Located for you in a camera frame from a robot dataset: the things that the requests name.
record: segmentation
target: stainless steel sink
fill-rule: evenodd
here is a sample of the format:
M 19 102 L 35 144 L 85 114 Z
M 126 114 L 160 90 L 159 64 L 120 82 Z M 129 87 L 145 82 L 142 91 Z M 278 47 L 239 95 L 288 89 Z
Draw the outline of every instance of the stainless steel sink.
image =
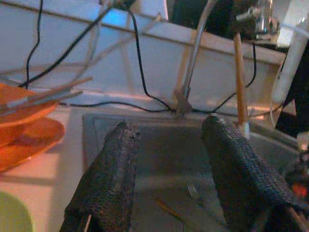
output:
M 228 231 L 216 196 L 208 155 L 200 139 L 201 120 L 85 115 L 85 167 L 101 150 L 106 133 L 122 121 L 140 125 L 132 231 L 184 231 L 183 224 L 162 210 L 155 199 L 164 201 L 202 231 Z M 251 130 L 250 142 L 254 150 L 277 170 L 283 170 L 297 157 L 294 139 L 257 125 L 251 125 Z M 204 199 L 204 208 L 190 197 L 189 184 L 198 189 Z

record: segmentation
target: metal pipe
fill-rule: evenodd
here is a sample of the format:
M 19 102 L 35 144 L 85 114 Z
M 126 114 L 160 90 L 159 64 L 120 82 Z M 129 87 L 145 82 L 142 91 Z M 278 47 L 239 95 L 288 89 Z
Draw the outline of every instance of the metal pipe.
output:
M 214 6 L 216 5 L 218 0 L 208 0 L 203 13 L 201 15 L 201 18 L 199 20 L 198 23 L 198 27 L 197 27 L 197 35 L 195 38 L 195 42 L 191 51 L 191 55 L 190 55 L 190 60 L 189 60 L 189 65 L 187 68 L 187 72 L 186 72 L 186 76 L 185 76 L 185 80 L 184 80 L 184 85 L 183 85 L 183 95 L 186 97 L 186 99 L 188 99 L 189 97 L 189 93 L 190 93 L 190 83 L 191 83 L 191 79 L 192 79 L 192 74 L 193 74 L 193 69 L 194 69 L 194 65 L 195 65 L 195 61 L 197 59 L 197 51 L 199 48 L 199 44 L 201 42 L 201 38 L 202 38 L 202 34 L 207 22 L 207 19 L 212 11 L 212 9 L 214 8 Z

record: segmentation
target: sink basin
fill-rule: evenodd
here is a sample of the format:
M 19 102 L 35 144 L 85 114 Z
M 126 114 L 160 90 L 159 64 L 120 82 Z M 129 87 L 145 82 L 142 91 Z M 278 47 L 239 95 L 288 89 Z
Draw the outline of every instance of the sink basin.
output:
M 122 121 L 140 125 L 140 149 L 131 219 L 133 232 L 182 232 L 183 223 L 162 210 L 160 199 L 205 232 L 228 231 L 200 139 L 202 120 L 88 114 L 83 117 L 85 168 L 101 150 L 106 133 Z M 296 141 L 278 131 L 251 125 L 255 152 L 277 170 L 297 157 Z M 190 197 L 194 185 L 204 201 Z

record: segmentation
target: green bowl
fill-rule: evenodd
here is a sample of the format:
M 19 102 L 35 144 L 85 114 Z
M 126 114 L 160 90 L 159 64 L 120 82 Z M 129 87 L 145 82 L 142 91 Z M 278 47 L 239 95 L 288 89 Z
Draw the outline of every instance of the green bowl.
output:
M 16 197 L 0 192 L 0 232 L 34 232 L 26 206 Z

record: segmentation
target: countertop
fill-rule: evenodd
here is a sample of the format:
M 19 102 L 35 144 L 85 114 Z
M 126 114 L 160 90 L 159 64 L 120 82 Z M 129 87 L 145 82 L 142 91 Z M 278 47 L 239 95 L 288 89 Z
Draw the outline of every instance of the countertop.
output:
M 60 121 L 64 138 L 47 152 L 0 174 L 0 190 L 13 194 L 28 207 L 38 232 L 57 232 L 83 174 L 82 116 L 85 113 L 169 116 L 123 109 L 69 109 L 58 107 L 49 117 Z M 202 115 L 189 118 L 202 119 Z

